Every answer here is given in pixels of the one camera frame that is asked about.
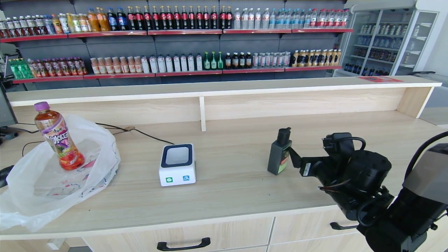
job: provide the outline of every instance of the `shelf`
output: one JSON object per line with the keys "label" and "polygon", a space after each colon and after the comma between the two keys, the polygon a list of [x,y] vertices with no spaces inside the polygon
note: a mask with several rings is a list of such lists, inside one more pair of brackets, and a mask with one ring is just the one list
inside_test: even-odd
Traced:
{"label": "shelf", "polygon": [[69,38],[89,38],[89,37],[107,37],[107,36],[128,36],[128,35],[147,35],[145,30],[117,30],[117,31],[94,31],[69,33]]}
{"label": "shelf", "polygon": [[304,66],[304,67],[287,67],[284,69],[285,72],[296,72],[296,71],[314,71],[314,70],[331,70],[331,69],[342,69],[340,65],[324,65],[324,66]]}
{"label": "shelf", "polygon": [[291,29],[256,29],[256,30],[237,30],[224,29],[224,34],[244,34],[244,33],[291,33]]}
{"label": "shelf", "polygon": [[36,36],[4,38],[4,39],[0,39],[0,42],[11,43],[11,42],[19,42],[19,41],[44,40],[44,39],[66,39],[66,38],[67,38],[67,34],[52,34],[52,35],[36,35]]}
{"label": "shelf", "polygon": [[83,76],[61,76],[61,77],[42,77],[42,78],[30,78],[13,80],[14,84],[20,83],[36,83],[36,82],[52,82],[52,81],[77,81],[82,80]]}
{"label": "shelf", "polygon": [[315,32],[335,32],[335,33],[344,33],[344,32],[353,32],[353,29],[293,29],[293,33],[315,33]]}
{"label": "shelf", "polygon": [[284,72],[284,68],[249,68],[249,69],[231,69],[223,70],[223,74],[248,74],[248,73],[275,73]]}
{"label": "shelf", "polygon": [[172,73],[156,73],[156,77],[164,76],[186,76],[186,75],[210,75],[210,74],[222,74],[222,70],[209,70],[209,71],[191,71],[191,72],[172,72]]}
{"label": "shelf", "polygon": [[222,30],[149,30],[148,35],[222,34]]}
{"label": "shelf", "polygon": [[111,79],[111,78],[144,78],[144,77],[154,77],[155,74],[89,74],[84,75],[84,79]]}

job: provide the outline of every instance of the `bottle cap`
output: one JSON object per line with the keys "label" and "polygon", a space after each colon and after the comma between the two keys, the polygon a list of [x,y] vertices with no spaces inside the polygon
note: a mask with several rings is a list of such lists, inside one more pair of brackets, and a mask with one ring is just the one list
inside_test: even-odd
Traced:
{"label": "bottle cap", "polygon": [[46,101],[41,101],[41,102],[34,104],[34,109],[36,111],[48,110],[48,109],[50,109],[50,105],[48,105],[48,102],[46,102]]}

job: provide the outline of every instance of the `black handle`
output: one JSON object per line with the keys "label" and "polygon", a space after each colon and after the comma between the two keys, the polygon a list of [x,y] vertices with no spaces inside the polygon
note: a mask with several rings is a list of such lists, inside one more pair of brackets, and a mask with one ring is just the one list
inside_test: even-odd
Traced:
{"label": "black handle", "polygon": [[187,250],[187,249],[195,249],[195,248],[204,248],[210,245],[210,237],[202,238],[201,244],[191,247],[183,247],[183,248],[168,248],[166,242],[157,243],[157,249],[160,251],[178,251],[178,250]]}

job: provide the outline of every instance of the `black cable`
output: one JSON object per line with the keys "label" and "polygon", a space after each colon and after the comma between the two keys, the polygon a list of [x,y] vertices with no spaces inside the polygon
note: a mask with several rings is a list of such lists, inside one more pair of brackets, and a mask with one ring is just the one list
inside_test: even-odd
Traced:
{"label": "black cable", "polygon": [[366,148],[366,141],[360,137],[356,137],[356,136],[351,136],[351,137],[343,137],[343,138],[339,138],[339,139],[335,139],[333,140],[333,142],[340,142],[340,141],[345,141],[345,140],[357,140],[360,141],[362,143],[361,148],[359,148],[360,150],[363,150]]}
{"label": "black cable", "polygon": [[444,137],[448,136],[448,131],[445,131],[443,133],[440,133],[438,135],[435,135],[433,137],[431,137],[429,140],[427,140],[426,142],[424,142],[415,152],[414,156],[412,156],[411,161],[409,162],[408,168],[406,169],[406,173],[405,173],[405,180],[406,178],[409,176],[409,174],[411,174],[412,169],[414,168],[415,163],[417,162],[417,159],[420,157],[420,155],[422,154],[422,152],[432,143],[434,143],[435,141],[442,139]]}

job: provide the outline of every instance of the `orange bottle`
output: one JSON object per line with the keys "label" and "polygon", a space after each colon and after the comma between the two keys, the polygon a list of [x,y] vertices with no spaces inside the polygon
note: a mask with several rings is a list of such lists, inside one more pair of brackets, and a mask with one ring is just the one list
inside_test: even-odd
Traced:
{"label": "orange bottle", "polygon": [[34,104],[34,108],[38,112],[34,122],[42,136],[56,152],[59,165],[65,170],[81,167],[84,164],[84,156],[73,143],[62,115],[50,110],[50,106],[45,101]]}

